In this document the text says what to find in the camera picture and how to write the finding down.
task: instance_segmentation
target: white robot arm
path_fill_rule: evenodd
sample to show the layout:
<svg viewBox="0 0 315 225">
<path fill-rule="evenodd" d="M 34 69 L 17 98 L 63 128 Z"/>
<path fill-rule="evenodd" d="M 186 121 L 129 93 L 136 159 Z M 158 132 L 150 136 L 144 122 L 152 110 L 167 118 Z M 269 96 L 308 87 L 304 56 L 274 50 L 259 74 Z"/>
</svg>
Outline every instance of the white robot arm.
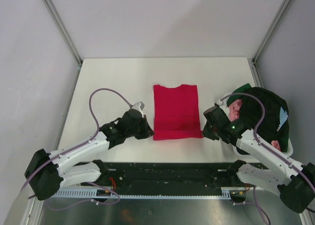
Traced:
<svg viewBox="0 0 315 225">
<path fill-rule="evenodd" d="M 30 180 L 30 186 L 37 199 L 45 200 L 62 187 L 83 182 L 107 181 L 106 175 L 109 170 L 101 160 L 94 160 L 84 165 L 77 164 L 90 155 L 124 143 L 129 137 L 136 139 L 151 137 L 154 132 L 143 114 L 143 108 L 142 102 L 136 103 L 121 118 L 100 127 L 93 139 L 90 136 L 75 145 L 50 153 L 45 152 L 44 149 L 37 151 L 25 172 L 27 179 L 41 165 L 50 161 Z"/>
<path fill-rule="evenodd" d="M 204 137 L 230 143 L 268 168 L 259 169 L 244 161 L 236 161 L 230 170 L 242 182 L 259 186 L 279 196 L 287 207 L 297 213 L 302 213 L 307 208 L 315 198 L 315 166 L 312 163 L 305 166 L 285 156 L 259 135 L 255 136 L 254 130 L 247 127 L 241 119 L 231 122 L 218 105 L 206 110 L 204 116 L 207 119 Z"/>
</svg>

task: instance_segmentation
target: table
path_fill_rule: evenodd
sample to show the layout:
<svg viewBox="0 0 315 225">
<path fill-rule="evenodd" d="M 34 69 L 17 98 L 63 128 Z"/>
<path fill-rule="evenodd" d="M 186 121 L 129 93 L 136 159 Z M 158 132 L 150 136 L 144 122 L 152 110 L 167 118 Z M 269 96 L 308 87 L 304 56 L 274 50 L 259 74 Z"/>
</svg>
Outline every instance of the table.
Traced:
<svg viewBox="0 0 315 225">
<path fill-rule="evenodd" d="M 111 88 L 131 103 L 143 101 L 144 113 L 154 127 L 153 85 L 198 86 L 201 129 L 206 123 L 202 113 L 225 94 L 250 83 L 252 73 L 246 58 L 132 58 L 85 59 L 63 129 L 59 149 L 74 144 L 95 132 L 89 112 L 90 94 L 98 88 Z M 92 102 L 100 125 L 121 117 L 128 106 L 116 94 L 97 93 Z M 87 158 L 112 162 L 234 162 L 231 145 L 210 139 L 153 141 L 129 138 L 124 144 Z"/>
</svg>

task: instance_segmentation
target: purple cable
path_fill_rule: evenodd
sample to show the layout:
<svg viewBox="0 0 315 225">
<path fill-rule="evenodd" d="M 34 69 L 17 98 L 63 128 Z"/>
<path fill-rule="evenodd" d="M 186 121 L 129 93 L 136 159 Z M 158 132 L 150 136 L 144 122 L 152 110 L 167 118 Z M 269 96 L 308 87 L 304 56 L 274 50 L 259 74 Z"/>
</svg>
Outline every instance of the purple cable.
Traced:
<svg viewBox="0 0 315 225">
<path fill-rule="evenodd" d="M 99 92 L 99 91 L 111 91 L 111 92 L 114 92 L 114 93 L 116 93 L 117 95 L 119 95 L 119 96 L 129 105 L 129 107 L 132 107 L 132 104 L 131 104 L 125 97 L 123 97 L 120 93 L 118 93 L 118 92 L 115 91 L 115 90 L 112 90 L 112 89 L 109 89 L 109 88 L 100 88 L 100 89 L 95 90 L 95 91 L 90 95 L 89 108 L 90 108 L 91 115 L 92 115 L 92 117 L 93 117 L 93 119 L 94 119 L 94 121 L 95 121 L 95 123 L 96 123 L 96 132 L 95 132 L 95 134 L 94 134 L 89 140 L 94 139 L 94 138 L 96 137 L 96 135 L 98 134 L 98 132 L 99 132 L 99 123 L 98 123 L 98 121 L 97 121 L 97 119 L 96 119 L 96 116 L 95 116 L 93 110 L 92 110 L 92 97 L 94 96 L 94 94 L 96 94 L 96 93 Z M 67 153 L 69 153 L 69 152 L 71 152 L 71 151 L 74 151 L 74 150 L 76 150 L 76 149 L 78 149 L 78 148 L 80 148 L 80 147 L 82 147 L 82 146 L 88 144 L 89 140 L 87 140 L 87 141 L 85 141 L 85 142 L 83 142 L 83 143 L 81 143 L 81 144 L 79 144 L 79 145 L 77 145 L 77 146 L 74 146 L 74 147 L 72 147 L 71 149 L 68 149 L 68 150 L 66 150 L 66 151 L 63 151 L 63 152 L 60 153 L 59 155 L 56 155 L 56 156 L 52 157 L 50 160 L 48 160 L 48 161 L 46 161 L 45 163 L 43 163 L 40 167 L 38 167 L 38 169 L 36 169 L 36 170 L 28 177 L 28 179 L 26 180 L 26 182 L 23 184 L 23 186 L 22 186 L 22 188 L 21 188 L 21 191 L 27 186 L 27 184 L 33 179 L 33 177 L 34 177 L 40 170 L 42 170 L 46 165 L 48 165 L 50 162 L 52 162 L 52 161 L 54 161 L 55 159 L 57 159 L 60 155 L 65 155 L 65 154 L 67 154 Z"/>
<path fill-rule="evenodd" d="M 265 220 L 264 216 L 263 216 L 263 212 L 262 212 L 262 208 L 259 206 L 259 203 L 258 203 L 258 200 L 257 200 L 257 195 L 256 195 L 256 187 L 254 187 L 254 190 L 253 190 L 253 193 L 254 193 L 254 200 L 255 200 L 255 203 L 257 205 L 257 209 L 258 209 L 258 212 L 262 218 L 262 220 L 264 221 L 264 223 L 268 224 L 268 222 Z"/>
<path fill-rule="evenodd" d="M 287 160 L 286 158 L 284 158 L 283 156 L 279 155 L 277 152 L 273 151 L 272 149 L 270 149 L 268 146 L 266 146 L 264 143 L 260 142 L 260 140 L 258 139 L 257 136 L 257 129 L 259 127 L 259 125 L 262 123 L 263 119 L 265 118 L 265 107 L 263 105 L 263 103 L 256 98 L 253 95 L 247 94 L 247 93 L 232 93 L 228 96 L 225 96 L 224 98 L 220 99 L 220 101 L 223 101 L 226 98 L 229 98 L 230 96 L 236 96 L 236 95 L 243 95 L 243 96 L 249 96 L 253 99 L 255 99 L 261 106 L 262 108 L 262 116 L 260 118 L 260 120 L 258 121 L 258 123 L 256 124 L 255 128 L 254 128 L 254 138 L 255 140 L 262 146 L 264 147 L 266 150 L 268 150 L 270 153 L 272 153 L 273 155 L 277 156 L 278 158 L 280 158 L 283 162 L 285 162 L 287 165 L 291 165 L 291 162 L 289 160 Z M 300 174 L 304 180 L 310 185 L 310 187 L 312 188 L 313 192 L 315 193 L 315 187 L 314 185 L 311 183 L 311 181 L 307 178 L 307 176 L 305 176 L 305 174 L 303 172 L 301 172 L 296 166 L 292 165 L 290 166 L 291 168 L 293 168 L 298 174 Z"/>
<path fill-rule="evenodd" d="M 250 205 L 254 205 L 254 206 L 256 206 L 257 208 L 259 208 L 260 210 L 261 210 L 261 212 L 266 216 L 266 218 L 267 218 L 267 220 L 268 220 L 268 222 L 267 221 L 265 221 L 265 219 L 263 218 L 263 216 L 261 215 L 261 217 L 263 218 L 263 220 L 264 220 L 264 222 L 267 224 L 267 225 L 271 225 L 271 221 L 270 221 L 270 218 L 268 217 L 268 215 L 267 215 L 267 213 L 259 206 L 259 205 L 257 205 L 257 204 L 255 204 L 255 203 L 251 203 L 251 202 L 245 202 L 245 203 L 235 203 L 233 200 L 231 200 L 231 202 L 233 203 L 233 204 L 235 204 L 235 205 L 245 205 L 245 204 L 250 204 Z"/>
<path fill-rule="evenodd" d="M 52 207 L 50 207 L 49 204 L 47 204 L 47 208 L 49 208 L 50 210 L 53 210 L 53 211 L 62 211 L 62 210 L 66 210 L 66 209 L 72 208 L 72 207 L 74 207 L 74 206 L 76 206 L 76 205 L 78 205 L 78 204 L 85 203 L 85 202 L 89 202 L 89 201 L 90 201 L 90 202 L 99 203 L 99 204 L 103 204 L 103 205 L 113 205 L 113 204 L 117 204 L 117 203 L 120 201 L 120 196 L 119 196 L 115 191 L 112 191 L 112 190 L 110 190 L 110 189 L 108 189 L 108 188 L 106 188 L 106 187 L 102 187 L 102 186 L 100 186 L 100 185 L 98 185 L 98 184 L 95 184 L 95 183 L 93 183 L 93 182 L 88 182 L 88 183 L 91 184 L 91 185 L 93 185 L 93 186 L 95 186 L 95 187 L 99 187 L 99 188 L 101 188 L 101 189 L 103 189 L 103 190 L 105 190 L 105 191 L 109 191 L 110 193 L 112 193 L 112 194 L 114 194 L 115 196 L 117 196 L 117 200 L 115 200 L 114 202 L 106 203 L 106 202 L 100 202 L 100 201 L 92 200 L 92 199 L 84 199 L 84 200 L 80 200 L 80 201 L 78 201 L 78 202 L 76 202 L 76 203 L 74 203 L 74 204 L 72 204 L 72 205 L 69 205 L 69 206 L 67 206 L 67 207 L 64 207 L 64 208 L 58 208 L 58 209 L 52 208 Z"/>
</svg>

